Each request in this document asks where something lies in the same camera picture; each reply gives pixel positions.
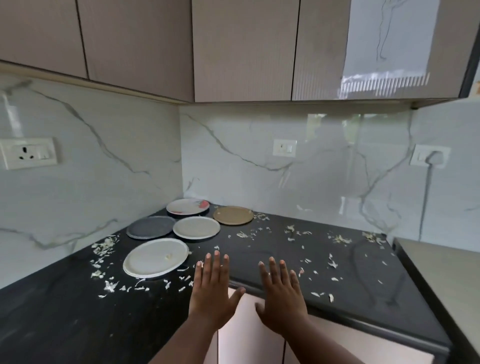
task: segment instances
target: marble backsplash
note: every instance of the marble backsplash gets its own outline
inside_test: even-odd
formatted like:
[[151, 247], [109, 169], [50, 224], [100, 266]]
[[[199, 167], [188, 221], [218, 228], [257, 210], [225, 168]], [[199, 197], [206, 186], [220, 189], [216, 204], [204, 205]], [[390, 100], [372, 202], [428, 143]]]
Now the marble backsplash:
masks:
[[[417, 240], [427, 169], [415, 144], [449, 146], [422, 241], [480, 251], [480, 102], [180, 107], [185, 196]], [[298, 141], [295, 158], [274, 139]]]
[[[53, 136], [60, 159], [0, 168], [0, 288], [182, 195], [178, 107], [6, 74], [0, 90], [24, 136]], [[0, 138], [11, 137], [1, 102]]]

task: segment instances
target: hand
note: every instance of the hand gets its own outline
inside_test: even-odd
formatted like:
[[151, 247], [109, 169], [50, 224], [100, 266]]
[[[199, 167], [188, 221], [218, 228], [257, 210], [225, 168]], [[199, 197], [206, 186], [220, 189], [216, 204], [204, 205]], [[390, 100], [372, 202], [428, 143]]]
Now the hand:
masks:
[[193, 291], [190, 297], [189, 317], [204, 321], [213, 332], [222, 328], [233, 316], [245, 288], [238, 288], [228, 298], [229, 258], [223, 256], [220, 266], [220, 252], [215, 250], [215, 257], [208, 253], [202, 274], [202, 262], [197, 262]]
[[307, 306], [301, 294], [297, 274], [291, 270], [288, 275], [284, 260], [280, 260], [280, 274], [273, 257], [270, 257], [269, 264], [270, 275], [263, 262], [259, 263], [266, 300], [265, 306], [256, 303], [255, 309], [265, 326], [285, 337], [289, 327], [295, 322], [308, 319]]

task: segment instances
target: plate with red pattern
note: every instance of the plate with red pattern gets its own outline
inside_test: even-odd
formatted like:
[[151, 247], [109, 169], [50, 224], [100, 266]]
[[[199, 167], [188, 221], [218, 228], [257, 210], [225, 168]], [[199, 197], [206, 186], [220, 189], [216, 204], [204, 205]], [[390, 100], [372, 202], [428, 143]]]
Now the plate with red pattern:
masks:
[[197, 215], [206, 211], [210, 204], [206, 200], [200, 198], [182, 198], [175, 200], [167, 205], [167, 211], [173, 215]]

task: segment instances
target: black countertop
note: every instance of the black countertop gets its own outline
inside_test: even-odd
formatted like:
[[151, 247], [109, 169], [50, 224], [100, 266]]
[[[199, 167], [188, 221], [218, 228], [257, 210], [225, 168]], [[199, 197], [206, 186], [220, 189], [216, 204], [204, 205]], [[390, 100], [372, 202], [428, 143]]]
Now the black countertop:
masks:
[[[351, 243], [336, 243], [338, 235]], [[289, 269], [304, 270], [299, 280], [312, 315], [438, 358], [450, 350], [448, 336], [390, 245], [371, 242], [361, 231], [260, 215], [246, 225], [222, 225], [207, 241], [187, 242], [187, 270], [141, 282], [127, 276], [122, 263], [142, 241], [125, 229], [116, 236], [113, 253], [100, 263], [102, 279], [91, 277], [91, 260], [98, 256], [89, 246], [0, 290], [0, 363], [147, 363], [187, 317], [192, 278], [182, 278], [193, 277], [195, 262], [216, 246], [230, 256], [232, 287], [241, 284], [262, 296], [258, 262], [285, 259]], [[337, 268], [328, 265], [330, 254]], [[113, 293], [104, 290], [110, 277], [118, 282]], [[148, 290], [135, 290], [135, 284]], [[124, 285], [132, 288], [120, 290]]]

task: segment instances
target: finger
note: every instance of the finger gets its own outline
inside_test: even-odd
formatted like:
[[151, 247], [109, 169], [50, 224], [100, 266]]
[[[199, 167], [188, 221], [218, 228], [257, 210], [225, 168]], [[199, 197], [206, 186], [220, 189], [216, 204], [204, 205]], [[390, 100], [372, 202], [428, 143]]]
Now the finger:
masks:
[[264, 321], [265, 306], [262, 305], [261, 303], [256, 302], [255, 303], [255, 311], [257, 311], [258, 317], [263, 322]]
[[260, 277], [262, 278], [262, 284], [264, 285], [264, 288], [267, 290], [270, 287], [272, 287], [272, 280], [268, 275], [268, 272], [265, 268], [265, 264], [263, 262], [258, 263], [258, 267], [260, 269]]
[[202, 276], [202, 287], [208, 286], [210, 283], [210, 274], [212, 272], [212, 255], [207, 253], [204, 263], [204, 275]]
[[202, 262], [198, 261], [195, 266], [195, 275], [193, 276], [193, 292], [200, 289], [202, 285]]
[[237, 288], [235, 292], [233, 292], [233, 295], [230, 296], [228, 301], [230, 302], [231, 307], [233, 308], [233, 312], [237, 309], [237, 306], [239, 305], [240, 298], [243, 296], [245, 293], [245, 288], [240, 287]]
[[278, 275], [278, 270], [276, 268], [276, 262], [272, 256], [270, 257], [270, 259], [268, 259], [268, 263], [270, 264], [270, 275], [272, 277], [272, 283], [273, 284], [281, 283], [280, 276]]
[[290, 278], [288, 277], [287, 264], [285, 260], [280, 260], [280, 277], [284, 286], [290, 286]]
[[230, 258], [228, 255], [223, 256], [223, 265], [220, 267], [220, 283], [227, 284], [230, 275]]
[[290, 281], [291, 281], [291, 285], [292, 285], [293, 289], [295, 290], [295, 292], [298, 293], [298, 294], [301, 294], [300, 282], [299, 282], [297, 274], [295, 273], [294, 270], [290, 271]]
[[215, 250], [213, 256], [212, 277], [210, 279], [210, 282], [218, 283], [218, 278], [220, 277], [220, 252], [218, 250]]

